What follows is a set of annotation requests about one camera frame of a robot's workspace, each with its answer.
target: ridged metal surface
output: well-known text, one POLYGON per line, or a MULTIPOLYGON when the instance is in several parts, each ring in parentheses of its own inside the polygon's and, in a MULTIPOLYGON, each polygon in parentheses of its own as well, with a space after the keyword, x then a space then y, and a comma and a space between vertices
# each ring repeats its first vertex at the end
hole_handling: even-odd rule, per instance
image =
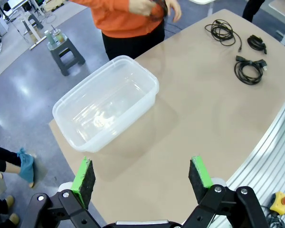
MULTIPOLYGON (((273 193, 285 193, 285 103, 255 149, 227 181, 227 186, 232 190, 239 186, 252 187, 264 206, 273 193)), ((228 224, 226 217, 218 216, 211 227, 228 227, 228 224)))

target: hand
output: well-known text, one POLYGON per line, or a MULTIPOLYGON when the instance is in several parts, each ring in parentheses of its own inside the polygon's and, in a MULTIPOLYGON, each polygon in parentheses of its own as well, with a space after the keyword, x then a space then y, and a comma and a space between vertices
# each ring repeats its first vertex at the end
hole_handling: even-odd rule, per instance
POLYGON ((168 15, 171 15, 171 8, 174 9, 175 15, 173 18, 173 22, 177 22, 181 18, 181 6, 177 2, 177 0, 166 0, 168 15))
POLYGON ((129 0, 129 12, 149 16, 156 3, 150 0, 129 0))

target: screw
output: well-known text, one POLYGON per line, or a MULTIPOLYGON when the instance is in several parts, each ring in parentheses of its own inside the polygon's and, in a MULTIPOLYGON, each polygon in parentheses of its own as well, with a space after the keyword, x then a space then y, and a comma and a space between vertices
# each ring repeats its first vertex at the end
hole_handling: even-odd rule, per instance
POLYGON ((69 194, 68 194, 68 192, 65 192, 65 193, 62 194, 62 196, 63 196, 64 198, 66 198, 66 197, 69 196, 69 194))
POLYGON ((219 186, 217 186, 217 187, 214 188, 214 191, 216 191, 216 192, 221 192, 222 189, 221 189, 219 186))
POLYGON ((246 195, 248 193, 247 189, 241 189, 241 193, 246 195))

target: person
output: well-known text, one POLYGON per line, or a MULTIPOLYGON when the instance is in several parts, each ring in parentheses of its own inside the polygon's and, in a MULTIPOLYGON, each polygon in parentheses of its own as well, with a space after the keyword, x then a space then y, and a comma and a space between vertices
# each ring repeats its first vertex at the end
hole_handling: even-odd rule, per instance
POLYGON ((249 0, 243 11, 243 18, 252 22, 253 16, 261 8, 265 0, 249 0))
POLYGON ((29 183, 31 188, 34 185, 33 162, 34 158, 26 154, 23 148, 14 153, 0 147, 0 172, 17 173, 29 183))
MULTIPOLYGON (((164 40, 163 8, 152 0, 72 1, 91 8, 110 60, 120 55, 136 58, 164 40)), ((166 4, 168 15, 174 9, 173 22, 180 19, 181 7, 177 0, 158 1, 166 4)))
MULTIPOLYGON (((0 200, 0 214, 8 214, 9 209, 14 204, 14 197, 8 196, 4 200, 0 200)), ((0 228, 15 228, 19 224, 19 217, 17 214, 12 213, 9 219, 0 223, 0 228)))

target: white plastic box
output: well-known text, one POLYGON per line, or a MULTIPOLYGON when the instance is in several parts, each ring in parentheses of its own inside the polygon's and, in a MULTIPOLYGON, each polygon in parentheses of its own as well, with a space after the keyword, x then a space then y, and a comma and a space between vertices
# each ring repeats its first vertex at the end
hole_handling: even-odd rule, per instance
POLYGON ((158 91, 153 74, 119 56, 65 94, 53 116, 75 150, 97 152, 148 111, 158 91))

